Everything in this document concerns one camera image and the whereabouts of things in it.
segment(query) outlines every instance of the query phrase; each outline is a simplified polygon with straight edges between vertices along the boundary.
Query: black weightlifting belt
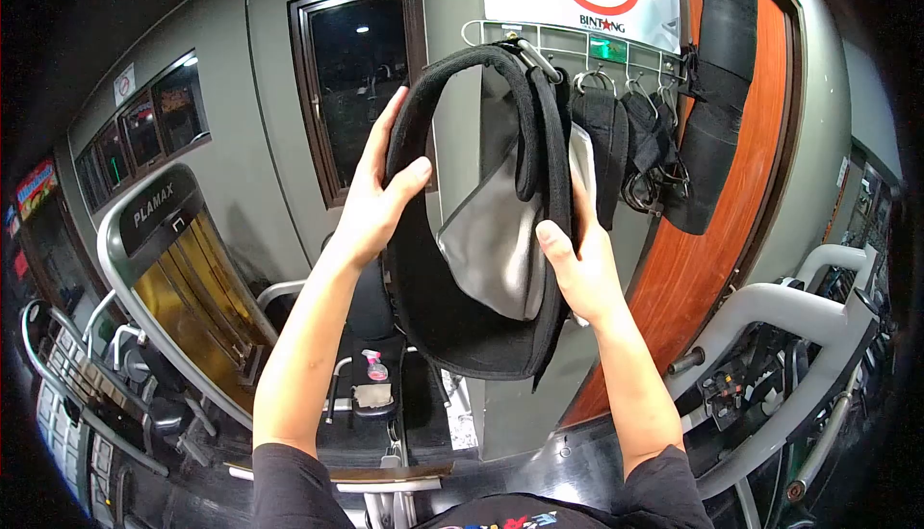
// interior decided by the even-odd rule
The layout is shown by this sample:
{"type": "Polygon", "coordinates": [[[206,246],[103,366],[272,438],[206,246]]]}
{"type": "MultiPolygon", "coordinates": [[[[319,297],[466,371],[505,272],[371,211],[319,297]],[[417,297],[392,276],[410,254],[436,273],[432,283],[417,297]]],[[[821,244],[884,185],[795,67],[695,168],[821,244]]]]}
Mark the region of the black weightlifting belt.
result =
{"type": "Polygon", "coordinates": [[[732,167],[741,114],[754,75],[757,0],[702,0],[699,50],[688,62],[690,111],[680,158],[689,173],[664,195],[664,217],[678,229],[704,234],[732,167]]]}
{"type": "MultiPolygon", "coordinates": [[[[556,86],[538,68],[523,73],[512,52],[515,48],[511,46],[478,46],[426,69],[411,88],[392,129],[385,185],[424,154],[433,112],[449,78],[474,66],[491,66],[510,84],[519,120],[514,144],[518,152],[516,197],[526,202],[537,194],[541,215],[571,234],[573,201],[561,117],[566,106],[562,104],[560,112],[557,103],[567,99],[566,79],[565,87],[557,87],[556,100],[556,86]]],[[[544,269],[542,300],[532,320],[514,320],[494,312],[456,285],[433,239],[422,191],[405,208],[383,260],[408,341],[428,361],[477,378],[539,378],[568,312],[552,267],[544,269]]]]}

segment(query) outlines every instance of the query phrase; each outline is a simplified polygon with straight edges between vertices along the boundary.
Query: hand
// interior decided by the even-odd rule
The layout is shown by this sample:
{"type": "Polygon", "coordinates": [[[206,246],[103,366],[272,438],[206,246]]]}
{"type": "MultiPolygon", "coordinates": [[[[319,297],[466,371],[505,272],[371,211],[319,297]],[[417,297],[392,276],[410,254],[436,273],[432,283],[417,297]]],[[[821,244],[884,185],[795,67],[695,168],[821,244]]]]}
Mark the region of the hand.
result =
{"type": "Polygon", "coordinates": [[[571,240],[551,220],[536,225],[536,238],[548,258],[558,287],[576,315],[601,327],[606,317],[626,307],[610,237],[597,222],[596,210],[581,179],[571,174],[574,187],[580,247],[575,255],[571,240]]]}
{"type": "Polygon", "coordinates": [[[356,270],[376,258],[391,240],[404,207],[426,185],[433,171],[430,160],[421,156],[382,189],[388,138],[407,95],[408,88],[400,87],[376,119],[356,166],[340,223],[324,248],[324,256],[356,270]]]}

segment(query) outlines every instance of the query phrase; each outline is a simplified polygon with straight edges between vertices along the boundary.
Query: black shirt sleeve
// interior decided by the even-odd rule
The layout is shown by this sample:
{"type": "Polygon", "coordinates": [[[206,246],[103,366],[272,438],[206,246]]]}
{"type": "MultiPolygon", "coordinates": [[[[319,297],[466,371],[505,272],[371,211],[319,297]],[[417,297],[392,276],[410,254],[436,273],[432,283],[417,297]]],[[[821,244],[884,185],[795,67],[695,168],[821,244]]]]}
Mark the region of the black shirt sleeve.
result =
{"type": "Polygon", "coordinates": [[[632,470],[613,513],[635,527],[712,529],[687,454],[674,445],[632,470]]]}
{"type": "Polygon", "coordinates": [[[253,526],[352,527],[334,499],[331,476],[311,455],[278,443],[253,451],[253,526]]]}

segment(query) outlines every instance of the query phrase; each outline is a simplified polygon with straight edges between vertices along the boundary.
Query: forearm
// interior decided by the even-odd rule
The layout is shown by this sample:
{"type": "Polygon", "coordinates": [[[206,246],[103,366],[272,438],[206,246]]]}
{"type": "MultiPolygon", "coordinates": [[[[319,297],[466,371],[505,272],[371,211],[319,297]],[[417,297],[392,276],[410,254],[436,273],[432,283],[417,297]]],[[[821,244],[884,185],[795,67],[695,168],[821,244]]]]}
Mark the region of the forearm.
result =
{"type": "Polygon", "coordinates": [[[317,457],[315,437],[359,270],[325,252],[272,349],[253,406],[253,446],[279,442],[317,457]]]}
{"type": "Polygon", "coordinates": [[[623,472],[629,477],[668,445],[684,449],[680,415],[625,304],[595,332],[623,472]]]}

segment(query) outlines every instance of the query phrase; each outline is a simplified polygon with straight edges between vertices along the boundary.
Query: black t-shirt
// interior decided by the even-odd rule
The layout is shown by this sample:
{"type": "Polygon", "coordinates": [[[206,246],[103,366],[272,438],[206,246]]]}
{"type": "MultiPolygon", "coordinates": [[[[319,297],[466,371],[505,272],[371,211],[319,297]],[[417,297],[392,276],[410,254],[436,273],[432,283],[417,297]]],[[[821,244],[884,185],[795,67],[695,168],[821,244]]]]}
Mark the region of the black t-shirt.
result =
{"type": "MultiPolygon", "coordinates": [[[[253,525],[260,529],[352,527],[334,500],[331,477],[316,459],[287,445],[253,452],[253,525]]],[[[469,501],[421,523],[426,529],[547,529],[635,527],[699,529],[703,509],[687,454],[673,445],[636,467],[614,495],[611,512],[514,493],[469,501]]]]}

